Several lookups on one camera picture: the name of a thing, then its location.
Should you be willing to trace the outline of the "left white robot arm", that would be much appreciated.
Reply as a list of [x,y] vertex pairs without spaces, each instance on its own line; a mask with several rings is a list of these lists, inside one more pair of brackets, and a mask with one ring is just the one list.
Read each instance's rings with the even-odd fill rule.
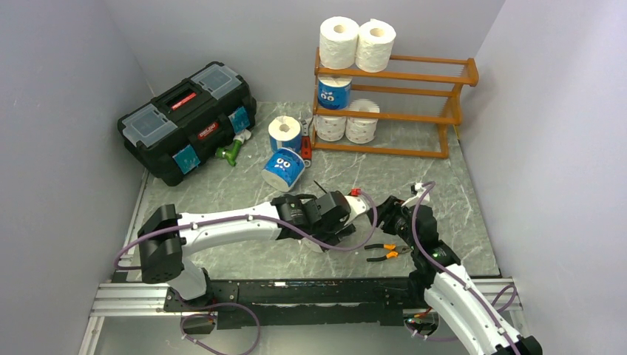
[[191,256],[206,249],[247,241],[301,240],[312,236],[322,249],[337,246],[367,213],[360,196],[332,191],[320,197],[285,194],[246,209],[208,214],[155,209],[138,232],[140,275],[145,284],[166,283],[195,311],[212,301],[208,272]]

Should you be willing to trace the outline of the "orange wooden shelf rack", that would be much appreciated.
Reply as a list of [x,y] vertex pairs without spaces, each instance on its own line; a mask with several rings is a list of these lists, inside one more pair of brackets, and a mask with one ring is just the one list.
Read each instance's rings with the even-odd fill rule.
[[[357,152],[378,155],[396,155],[414,158],[438,158],[447,159],[450,156],[448,143],[448,129],[457,129],[463,122],[461,108],[461,92],[465,86],[476,87],[479,82],[479,71],[474,58],[431,58],[409,55],[392,55],[391,61],[410,63],[437,64],[439,66],[457,66],[460,71],[457,75],[436,75],[422,72],[394,72],[384,70],[381,72],[365,72],[361,69],[347,68],[332,70],[322,65],[319,50],[316,50],[314,75],[338,75],[352,78],[366,78],[379,81],[410,81],[417,82],[420,87],[393,87],[388,84],[353,84],[351,89],[357,93],[367,92],[385,95],[406,96],[407,105],[401,106],[401,101],[396,99],[383,100],[380,112],[361,112],[349,109],[331,110],[314,101],[313,115],[325,115],[333,117],[355,117],[364,119],[377,119],[379,121],[409,122],[412,124],[432,124],[437,132],[439,150],[427,151],[403,148],[374,147],[368,145],[347,145],[343,143],[324,142],[315,127],[311,127],[310,141],[312,150],[323,149],[338,152]],[[411,113],[402,113],[401,110],[411,109]]]

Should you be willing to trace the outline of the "blue paper roll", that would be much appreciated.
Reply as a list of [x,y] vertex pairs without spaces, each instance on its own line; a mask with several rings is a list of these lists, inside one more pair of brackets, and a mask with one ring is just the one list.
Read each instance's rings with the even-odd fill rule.
[[331,110],[348,107],[352,84],[350,76],[319,75],[317,81],[317,102],[321,107]]

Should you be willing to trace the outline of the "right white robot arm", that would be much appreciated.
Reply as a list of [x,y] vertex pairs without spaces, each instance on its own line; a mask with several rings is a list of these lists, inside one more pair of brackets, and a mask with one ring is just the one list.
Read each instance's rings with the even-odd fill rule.
[[478,290],[460,258],[440,239],[431,207],[409,207],[390,196],[367,216],[410,247],[415,269],[408,280],[409,301],[431,307],[469,354],[542,354],[539,341],[513,328]]

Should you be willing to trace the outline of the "white roll with red print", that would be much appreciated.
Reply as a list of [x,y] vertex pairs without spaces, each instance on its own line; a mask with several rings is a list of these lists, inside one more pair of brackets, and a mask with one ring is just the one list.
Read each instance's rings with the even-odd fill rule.
[[346,117],[317,115],[313,119],[316,135],[324,141],[339,141],[345,136],[346,120]]

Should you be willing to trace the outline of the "white paper towel roll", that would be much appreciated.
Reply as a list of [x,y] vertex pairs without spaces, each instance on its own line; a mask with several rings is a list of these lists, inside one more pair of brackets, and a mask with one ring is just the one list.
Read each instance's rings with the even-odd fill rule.
[[359,25],[351,18],[334,16],[319,28],[319,58],[322,66],[332,70],[351,67],[355,61]]
[[[357,99],[348,106],[348,111],[380,113],[379,105],[369,99]],[[370,143],[375,138],[378,120],[375,118],[358,118],[347,116],[345,126],[346,138],[356,144]]]
[[384,21],[372,18],[359,28],[355,64],[365,72],[386,69],[396,39],[395,29]]

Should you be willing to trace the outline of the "white dotted roll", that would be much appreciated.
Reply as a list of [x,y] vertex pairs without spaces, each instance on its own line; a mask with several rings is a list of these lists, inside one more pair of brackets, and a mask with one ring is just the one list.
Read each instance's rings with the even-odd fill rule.
[[307,238],[303,238],[301,240],[301,244],[307,247],[308,249],[310,249],[312,252],[315,252],[315,253],[325,252],[325,249],[322,246],[320,246],[319,244],[316,244],[315,242]]

